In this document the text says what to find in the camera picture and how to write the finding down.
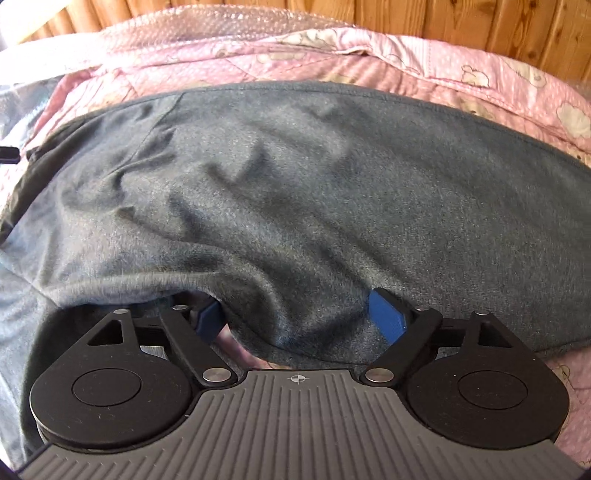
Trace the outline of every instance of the ribbed rubber surface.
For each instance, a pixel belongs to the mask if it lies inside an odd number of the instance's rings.
[[[347,371],[279,370],[249,372],[237,387],[206,392],[187,421],[151,445],[112,455],[52,446],[21,476],[25,480],[574,480],[581,473],[549,441],[507,452],[452,443],[414,420],[393,390],[361,385]]]

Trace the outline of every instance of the wooden wall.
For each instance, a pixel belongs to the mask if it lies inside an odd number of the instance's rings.
[[[168,7],[221,3],[289,8],[435,38],[591,82],[591,0],[73,0],[32,39],[97,31]]]

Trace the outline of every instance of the pink blanket with cartoon print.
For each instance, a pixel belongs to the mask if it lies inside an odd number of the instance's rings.
[[[40,145],[80,115],[126,100],[191,87],[273,80],[350,83],[459,108],[551,144],[591,166],[591,105],[563,82],[482,51],[350,27],[114,52],[100,64],[63,78],[28,147]],[[17,167],[2,167],[0,205],[26,166],[23,160]],[[243,367],[280,368],[246,352],[228,328],[218,343]],[[590,362],[591,349],[548,362],[571,398],[557,445],[579,462],[591,459],[591,376],[586,373]]]

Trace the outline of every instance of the gray fleece blanket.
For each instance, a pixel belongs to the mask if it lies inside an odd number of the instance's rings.
[[[459,111],[358,87],[253,83],[80,118],[33,152],[0,228],[0,437],[40,444],[34,380],[115,306],[224,305],[252,353],[354,367],[381,286],[486,308],[548,354],[591,339],[590,171]]]

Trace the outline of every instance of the metal rivet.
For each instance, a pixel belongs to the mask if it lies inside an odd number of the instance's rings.
[[[365,372],[365,378],[374,383],[386,383],[394,379],[394,374],[387,368],[372,368]]]
[[[231,376],[230,370],[222,367],[208,368],[203,372],[203,378],[212,383],[225,382]]]

